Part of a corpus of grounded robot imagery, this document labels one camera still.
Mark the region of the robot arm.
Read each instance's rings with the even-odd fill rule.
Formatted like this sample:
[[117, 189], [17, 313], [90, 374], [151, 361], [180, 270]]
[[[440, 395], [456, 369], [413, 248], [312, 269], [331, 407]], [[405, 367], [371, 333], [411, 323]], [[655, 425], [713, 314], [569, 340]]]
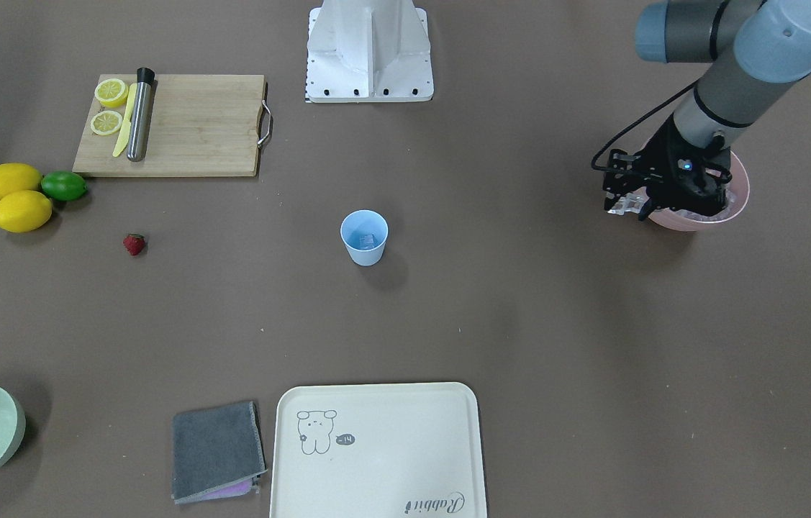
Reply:
[[754, 122], [811, 74], [811, 1], [663, 1], [635, 28], [645, 61], [708, 69], [639, 152], [646, 201], [713, 217], [727, 209], [731, 148]]

